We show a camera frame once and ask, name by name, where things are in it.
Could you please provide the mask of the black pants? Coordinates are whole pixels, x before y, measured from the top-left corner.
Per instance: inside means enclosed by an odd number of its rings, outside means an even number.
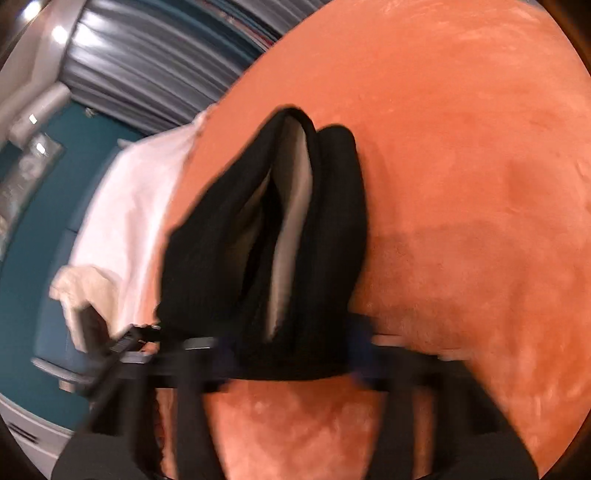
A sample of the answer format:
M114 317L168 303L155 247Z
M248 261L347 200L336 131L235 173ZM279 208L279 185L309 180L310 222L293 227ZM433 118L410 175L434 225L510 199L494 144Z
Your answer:
M171 232L155 310L162 335L215 340L232 378L349 373L359 335L349 302L367 241L353 133L277 110Z

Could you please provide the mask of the teal upholstered headboard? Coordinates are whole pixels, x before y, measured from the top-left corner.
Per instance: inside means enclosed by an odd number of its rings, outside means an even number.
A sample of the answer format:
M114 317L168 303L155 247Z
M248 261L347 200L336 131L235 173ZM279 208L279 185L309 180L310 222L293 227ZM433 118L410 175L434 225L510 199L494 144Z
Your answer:
M64 148L33 196L1 264L1 392L38 417L72 429L86 401L61 390L31 359L41 301L51 265L70 216L118 139L138 131L107 116L88 116L72 102L42 128Z

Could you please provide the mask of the cream quilted comforter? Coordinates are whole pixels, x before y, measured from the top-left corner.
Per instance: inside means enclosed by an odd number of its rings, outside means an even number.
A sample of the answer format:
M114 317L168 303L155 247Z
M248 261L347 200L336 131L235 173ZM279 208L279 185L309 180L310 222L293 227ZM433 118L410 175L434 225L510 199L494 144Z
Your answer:
M49 297L60 302L70 337L78 351L89 352L82 329L81 312L84 308L93 307L106 321L110 337L116 332L118 288L95 266L61 267L50 283Z

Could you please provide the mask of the white bed sheet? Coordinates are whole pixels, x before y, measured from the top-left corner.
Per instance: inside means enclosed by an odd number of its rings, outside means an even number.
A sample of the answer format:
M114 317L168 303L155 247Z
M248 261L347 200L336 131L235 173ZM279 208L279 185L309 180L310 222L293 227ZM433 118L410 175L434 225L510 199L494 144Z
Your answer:
M136 141L115 157L90 201L69 259L107 281L102 311L113 336L139 325L139 309L152 249L180 174L211 107L191 122Z

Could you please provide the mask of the orange plush bed blanket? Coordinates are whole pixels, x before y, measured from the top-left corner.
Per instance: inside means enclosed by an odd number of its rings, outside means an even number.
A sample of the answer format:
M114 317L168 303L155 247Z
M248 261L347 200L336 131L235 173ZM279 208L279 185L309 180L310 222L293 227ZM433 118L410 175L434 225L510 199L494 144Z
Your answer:
M558 24L524 1L329 3L214 108L165 230L283 105L356 137L355 310L461 354L547 472L590 409L590 77Z

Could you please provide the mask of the white air conditioner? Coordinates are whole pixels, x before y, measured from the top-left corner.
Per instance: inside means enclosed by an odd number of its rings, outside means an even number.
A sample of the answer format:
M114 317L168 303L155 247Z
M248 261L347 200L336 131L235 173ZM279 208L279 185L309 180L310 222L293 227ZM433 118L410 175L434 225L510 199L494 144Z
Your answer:
M24 108L54 84L85 1L50 1L25 27L1 69L1 145Z

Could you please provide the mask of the grey blue curtains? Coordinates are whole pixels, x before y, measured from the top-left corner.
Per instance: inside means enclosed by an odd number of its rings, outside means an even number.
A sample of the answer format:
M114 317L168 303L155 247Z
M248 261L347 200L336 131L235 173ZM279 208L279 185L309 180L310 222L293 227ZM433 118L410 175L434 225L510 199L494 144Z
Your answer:
M75 101L143 133L183 125L322 1L85 3L59 75Z

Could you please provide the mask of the silver wall art panel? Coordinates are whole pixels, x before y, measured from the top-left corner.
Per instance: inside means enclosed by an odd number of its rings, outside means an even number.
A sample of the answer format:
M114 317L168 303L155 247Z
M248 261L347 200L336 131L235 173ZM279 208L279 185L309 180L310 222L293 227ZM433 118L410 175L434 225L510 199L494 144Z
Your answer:
M46 133L31 138L1 182L1 258L32 197L53 168L64 147Z

